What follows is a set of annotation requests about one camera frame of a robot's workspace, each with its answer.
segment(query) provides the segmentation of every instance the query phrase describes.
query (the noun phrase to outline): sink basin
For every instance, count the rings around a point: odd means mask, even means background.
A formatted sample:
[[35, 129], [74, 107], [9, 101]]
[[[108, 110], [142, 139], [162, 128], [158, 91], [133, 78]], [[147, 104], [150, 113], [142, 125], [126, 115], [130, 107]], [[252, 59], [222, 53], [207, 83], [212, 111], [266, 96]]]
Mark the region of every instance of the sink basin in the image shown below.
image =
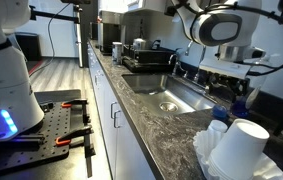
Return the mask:
[[176, 115], [209, 109], [214, 102], [172, 76], [126, 74], [123, 79], [156, 116]]

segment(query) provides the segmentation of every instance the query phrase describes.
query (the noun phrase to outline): drain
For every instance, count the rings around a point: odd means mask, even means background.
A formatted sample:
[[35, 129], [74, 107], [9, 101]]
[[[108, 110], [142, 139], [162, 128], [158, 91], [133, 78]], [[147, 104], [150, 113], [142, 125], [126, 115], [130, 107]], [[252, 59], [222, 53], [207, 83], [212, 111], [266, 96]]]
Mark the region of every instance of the drain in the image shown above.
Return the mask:
[[160, 108], [163, 110], [163, 111], [167, 111], [167, 112], [175, 112], [178, 110], [178, 106], [175, 105], [174, 103], [172, 102], [164, 102], [164, 103], [161, 103], [160, 104]]

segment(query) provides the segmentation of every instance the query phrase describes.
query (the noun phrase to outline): cooking pot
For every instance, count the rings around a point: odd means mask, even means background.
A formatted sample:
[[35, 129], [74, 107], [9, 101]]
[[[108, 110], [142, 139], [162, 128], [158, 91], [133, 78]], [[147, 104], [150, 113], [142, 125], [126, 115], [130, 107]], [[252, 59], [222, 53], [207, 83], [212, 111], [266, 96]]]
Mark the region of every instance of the cooking pot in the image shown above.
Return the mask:
[[150, 49], [150, 41], [137, 38], [133, 40], [133, 49], [134, 50], [148, 50]]

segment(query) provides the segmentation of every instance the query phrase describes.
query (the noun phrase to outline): granite countertop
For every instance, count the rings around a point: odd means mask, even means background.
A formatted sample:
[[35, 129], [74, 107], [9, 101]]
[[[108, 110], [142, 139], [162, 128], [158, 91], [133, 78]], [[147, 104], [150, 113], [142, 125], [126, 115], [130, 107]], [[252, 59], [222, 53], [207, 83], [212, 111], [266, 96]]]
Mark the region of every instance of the granite countertop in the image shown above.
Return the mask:
[[[93, 50], [113, 88], [120, 106], [157, 179], [205, 179], [196, 158], [193, 137], [206, 130], [213, 116], [211, 109], [174, 116], [157, 117], [142, 105], [122, 74], [132, 74], [123, 65], [113, 65], [111, 56], [103, 56], [96, 49], [97, 41], [90, 41]], [[272, 137], [265, 152], [283, 170], [283, 140]]]

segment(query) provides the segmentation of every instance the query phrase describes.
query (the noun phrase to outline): wooden floor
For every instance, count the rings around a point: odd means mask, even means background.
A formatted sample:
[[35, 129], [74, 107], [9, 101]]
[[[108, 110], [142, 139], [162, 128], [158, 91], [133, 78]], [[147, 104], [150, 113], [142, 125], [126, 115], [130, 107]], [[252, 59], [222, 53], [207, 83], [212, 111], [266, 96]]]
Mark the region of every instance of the wooden floor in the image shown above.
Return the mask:
[[[43, 60], [40, 67], [49, 62]], [[88, 112], [94, 130], [91, 141], [94, 144], [96, 155], [92, 156], [91, 179], [111, 179], [107, 156], [105, 152], [100, 120], [97, 113], [90, 72], [88, 68], [80, 68], [79, 60], [74, 58], [55, 58], [50, 65], [34, 73], [30, 77], [34, 92], [80, 89], [81, 98], [88, 99]]]

